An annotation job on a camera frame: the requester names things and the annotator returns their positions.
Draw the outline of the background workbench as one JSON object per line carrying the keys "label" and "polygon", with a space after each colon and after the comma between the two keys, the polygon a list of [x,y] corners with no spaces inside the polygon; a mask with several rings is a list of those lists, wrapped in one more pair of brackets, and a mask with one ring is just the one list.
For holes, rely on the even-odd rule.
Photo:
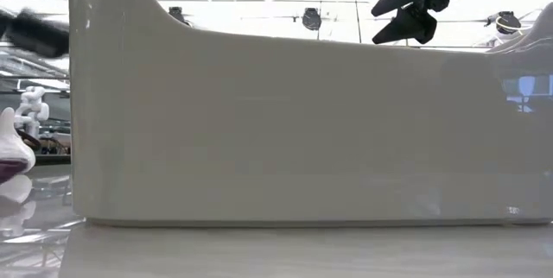
{"label": "background workbench", "polygon": [[66,165],[71,163],[71,152],[68,146],[57,139],[47,136],[37,139],[23,130],[17,130],[17,134],[23,139],[35,153],[35,165]]}

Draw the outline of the black round floor device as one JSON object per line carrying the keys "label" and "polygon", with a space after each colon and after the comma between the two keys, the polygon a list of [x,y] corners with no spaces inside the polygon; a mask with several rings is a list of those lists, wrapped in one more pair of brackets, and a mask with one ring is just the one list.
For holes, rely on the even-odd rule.
{"label": "black round floor device", "polygon": [[522,30],[522,24],[513,11],[500,11],[486,19],[485,26],[493,25],[503,35],[512,35]]}

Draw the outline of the grey plastic basket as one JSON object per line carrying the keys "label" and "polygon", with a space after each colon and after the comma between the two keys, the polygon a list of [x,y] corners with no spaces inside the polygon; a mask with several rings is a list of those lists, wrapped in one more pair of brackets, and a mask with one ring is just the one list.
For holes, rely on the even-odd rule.
{"label": "grey plastic basket", "polygon": [[553,3],[489,53],[233,35],[69,0],[73,209],[111,225],[553,221]]}

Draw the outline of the beige pear-shaped squash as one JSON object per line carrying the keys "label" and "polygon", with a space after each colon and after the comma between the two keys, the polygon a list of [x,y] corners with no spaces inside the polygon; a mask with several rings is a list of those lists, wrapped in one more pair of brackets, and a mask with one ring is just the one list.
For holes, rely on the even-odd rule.
{"label": "beige pear-shaped squash", "polygon": [[34,151],[16,132],[14,109],[3,109],[0,113],[0,180],[25,174],[34,165]]}

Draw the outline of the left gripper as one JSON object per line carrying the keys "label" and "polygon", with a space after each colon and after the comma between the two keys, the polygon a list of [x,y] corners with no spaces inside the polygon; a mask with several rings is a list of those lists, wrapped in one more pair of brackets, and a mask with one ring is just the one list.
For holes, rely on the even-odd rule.
{"label": "left gripper", "polygon": [[69,27],[52,22],[31,9],[14,12],[0,8],[0,39],[41,57],[55,59],[69,53]]}

